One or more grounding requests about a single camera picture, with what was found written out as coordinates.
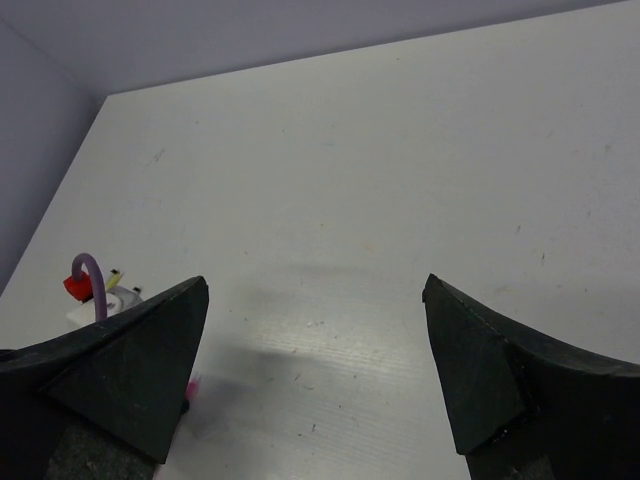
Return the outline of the red pen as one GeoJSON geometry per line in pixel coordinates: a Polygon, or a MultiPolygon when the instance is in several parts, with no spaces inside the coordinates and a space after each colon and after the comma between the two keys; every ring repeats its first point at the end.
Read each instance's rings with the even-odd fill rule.
{"type": "Polygon", "coordinates": [[[191,408],[191,403],[194,400],[194,397],[197,395],[198,389],[200,385],[200,377],[195,376],[191,378],[187,384],[185,396],[182,403],[181,413],[187,413],[191,408]]]}

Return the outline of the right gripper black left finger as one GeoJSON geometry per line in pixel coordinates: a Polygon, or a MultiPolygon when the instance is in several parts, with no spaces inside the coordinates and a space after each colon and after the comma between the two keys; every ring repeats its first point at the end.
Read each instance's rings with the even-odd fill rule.
{"type": "Polygon", "coordinates": [[[4,479],[151,479],[165,463],[208,309],[192,277],[122,313],[1,353],[4,479]]]}

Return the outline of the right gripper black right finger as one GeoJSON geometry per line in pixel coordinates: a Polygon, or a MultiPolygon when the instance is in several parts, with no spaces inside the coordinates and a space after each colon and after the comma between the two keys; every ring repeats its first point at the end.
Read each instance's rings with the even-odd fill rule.
{"type": "Polygon", "coordinates": [[[471,478],[638,478],[638,365],[525,326],[436,275],[422,300],[471,478]]]}

